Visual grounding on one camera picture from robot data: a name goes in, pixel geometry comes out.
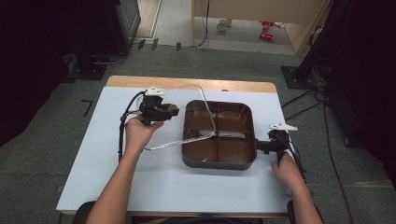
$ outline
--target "right hand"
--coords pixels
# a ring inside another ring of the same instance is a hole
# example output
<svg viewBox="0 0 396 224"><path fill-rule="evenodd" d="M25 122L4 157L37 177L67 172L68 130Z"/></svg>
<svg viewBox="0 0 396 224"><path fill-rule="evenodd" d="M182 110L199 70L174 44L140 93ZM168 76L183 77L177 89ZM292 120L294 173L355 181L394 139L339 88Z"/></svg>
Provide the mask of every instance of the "right hand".
<svg viewBox="0 0 396 224"><path fill-rule="evenodd" d="M142 123L143 117L136 116L125 124L125 152L133 151L140 154L148 144L152 134L163 126L163 121L154 122L149 126Z"/></svg>
<svg viewBox="0 0 396 224"><path fill-rule="evenodd" d="M296 162L288 153L283 154L279 166L276 163L272 163L271 166L276 177L290 190L305 186Z"/></svg>

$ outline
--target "gray carpet floor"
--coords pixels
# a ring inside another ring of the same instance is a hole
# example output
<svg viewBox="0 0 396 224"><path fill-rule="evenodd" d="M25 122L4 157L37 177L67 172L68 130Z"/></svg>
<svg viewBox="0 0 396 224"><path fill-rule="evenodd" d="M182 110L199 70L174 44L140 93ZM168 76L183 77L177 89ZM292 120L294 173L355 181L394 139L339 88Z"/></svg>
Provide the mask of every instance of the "gray carpet floor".
<svg viewBox="0 0 396 224"><path fill-rule="evenodd" d="M281 65L297 66L303 56L213 49L149 46L110 65L101 81L62 83L38 111L26 131L0 148L0 223L57 223L55 210L94 106L106 81L113 75L211 78L267 81L276 85L281 104L301 94L289 90ZM93 106L84 117L88 103ZM289 115L316 103L313 96L285 107ZM396 223L396 191L382 163L365 149L344 146L337 117L326 107L334 162L338 168L355 223ZM327 148L323 106L289 121L299 128L291 139L300 149L307 183L325 223L349 223L346 204ZM71 223L64 216L62 223ZM264 223L289 223L286 218L266 218Z"/></svg>

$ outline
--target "brown tray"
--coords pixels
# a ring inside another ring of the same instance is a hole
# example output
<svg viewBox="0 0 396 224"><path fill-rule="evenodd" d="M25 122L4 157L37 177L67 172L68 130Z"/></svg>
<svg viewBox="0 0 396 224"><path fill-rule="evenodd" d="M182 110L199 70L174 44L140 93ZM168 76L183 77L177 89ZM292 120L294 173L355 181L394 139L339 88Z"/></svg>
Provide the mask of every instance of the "brown tray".
<svg viewBox="0 0 396 224"><path fill-rule="evenodd" d="M257 158L253 118L247 105L210 102L209 109L216 125L212 137L183 144L182 159L190 167L246 170ZM213 130L203 101L186 106L183 139L199 137Z"/></svg>

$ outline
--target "red object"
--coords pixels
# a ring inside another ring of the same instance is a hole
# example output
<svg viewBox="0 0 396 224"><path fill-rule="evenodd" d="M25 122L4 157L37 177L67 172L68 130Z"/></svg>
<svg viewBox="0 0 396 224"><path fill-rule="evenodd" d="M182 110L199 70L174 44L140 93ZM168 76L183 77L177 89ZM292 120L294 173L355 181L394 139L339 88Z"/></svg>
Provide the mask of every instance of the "red object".
<svg viewBox="0 0 396 224"><path fill-rule="evenodd" d="M267 30L272 26L274 23L271 21L262 21L262 29Z"/></svg>
<svg viewBox="0 0 396 224"><path fill-rule="evenodd" d="M267 40L272 40L274 38L273 35L270 34L260 34L261 39L267 39Z"/></svg>

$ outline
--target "table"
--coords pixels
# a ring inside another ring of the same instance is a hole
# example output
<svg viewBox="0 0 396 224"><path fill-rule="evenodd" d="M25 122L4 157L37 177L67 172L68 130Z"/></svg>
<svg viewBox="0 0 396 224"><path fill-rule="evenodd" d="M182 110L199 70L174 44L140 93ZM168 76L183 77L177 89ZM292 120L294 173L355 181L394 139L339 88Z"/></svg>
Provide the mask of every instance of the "table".
<svg viewBox="0 0 396 224"><path fill-rule="evenodd" d="M192 0L191 45L194 17L206 17L208 0ZM296 53L304 48L310 34L326 15L332 0L210 0L209 18L286 23L286 31Z"/></svg>
<svg viewBox="0 0 396 224"><path fill-rule="evenodd" d="M270 124L284 121L272 83L165 77L109 79L93 112L57 210L73 215L85 202L98 198L118 164L120 115L131 98L155 84L157 88L198 84L209 101L243 102L252 109L256 137L267 140ZM166 121L155 134L178 132L184 119ZM144 151L134 175L127 211L133 216L285 217L289 190L272 173L276 154L258 152L246 171L190 168L181 146Z"/></svg>

